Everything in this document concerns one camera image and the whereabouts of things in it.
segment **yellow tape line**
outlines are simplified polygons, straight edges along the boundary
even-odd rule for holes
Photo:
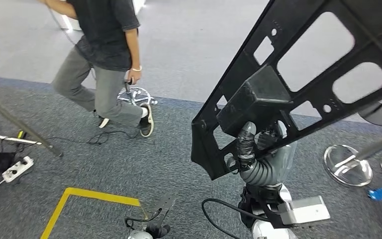
[[[50,217],[49,222],[45,228],[45,231],[43,231],[43,234],[40,237],[40,239],[48,239],[70,195],[80,196],[85,198],[94,198],[94,199],[99,199],[99,200],[103,200],[107,202],[121,203],[121,204],[131,205],[135,207],[141,207],[140,200],[136,198],[129,198],[129,197],[124,197],[124,196],[119,196],[119,195],[114,195],[109,193],[95,192],[95,191],[90,191],[90,190],[85,190],[80,188],[67,188],[65,189],[64,194],[59,200],[58,205],[56,206],[55,211]]]

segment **power strip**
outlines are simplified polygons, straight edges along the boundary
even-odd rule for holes
[[[27,169],[31,168],[33,166],[34,162],[33,159],[29,156],[25,156],[23,159],[23,162],[17,162],[14,164],[11,168],[6,170],[2,177],[5,180],[5,182],[9,183],[12,182],[14,179],[16,179],[19,175],[27,171]]]

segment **black plastic panel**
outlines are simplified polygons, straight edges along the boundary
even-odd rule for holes
[[[278,73],[277,63],[324,12],[332,12],[339,18],[353,35],[355,46],[302,89],[292,92]],[[275,36],[271,36],[273,28],[277,30]],[[275,50],[260,66],[254,52],[266,36]],[[284,122],[288,136],[259,152],[258,156],[262,156],[381,100],[382,88],[352,104],[341,102],[333,93],[333,83],[363,62],[373,62],[382,68],[382,1],[271,0],[192,121],[191,160],[214,180],[229,172],[224,156],[228,153],[236,156],[234,142],[223,149],[217,147],[213,131],[219,124],[224,132],[236,137],[240,127],[249,120],[258,130],[278,120]],[[216,104],[222,96],[228,104],[220,111]],[[289,114],[305,101],[313,104],[322,120],[298,130]],[[324,105],[329,105],[331,112],[324,112]]]

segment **sneaker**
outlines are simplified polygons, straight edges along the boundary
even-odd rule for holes
[[[98,118],[99,118],[99,124],[98,124],[99,128],[106,127],[107,123],[109,123],[109,119],[106,119],[106,118],[99,116],[97,114],[96,110],[93,111],[93,114],[94,114],[94,116],[98,116]]]
[[[99,116],[99,122],[99,128],[104,128],[109,123],[109,119]]]
[[[153,122],[151,107],[148,103],[142,103],[140,107],[144,107],[149,111],[149,114],[146,117],[141,118],[140,120],[140,124],[139,124],[140,134],[143,137],[149,137],[152,134],[154,129],[154,122]]]

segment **black tape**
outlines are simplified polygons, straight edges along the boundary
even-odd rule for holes
[[[254,161],[254,135],[248,131],[242,130],[238,134],[237,151],[241,164],[248,164]]]

